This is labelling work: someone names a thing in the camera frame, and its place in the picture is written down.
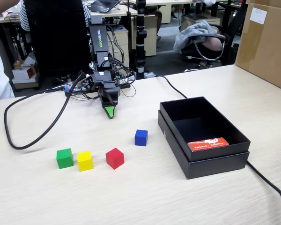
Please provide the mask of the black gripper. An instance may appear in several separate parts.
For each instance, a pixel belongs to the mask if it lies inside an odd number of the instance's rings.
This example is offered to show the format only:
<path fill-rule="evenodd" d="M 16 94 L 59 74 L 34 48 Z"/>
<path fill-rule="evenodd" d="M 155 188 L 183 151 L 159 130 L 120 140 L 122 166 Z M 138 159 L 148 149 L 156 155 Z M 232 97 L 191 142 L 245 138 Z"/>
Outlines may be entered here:
<path fill-rule="evenodd" d="M 115 107 L 118 104 L 120 87 L 117 87 L 112 71 L 98 71 L 91 75 L 91 90 L 99 90 L 102 108 L 109 119 L 114 118 Z"/>

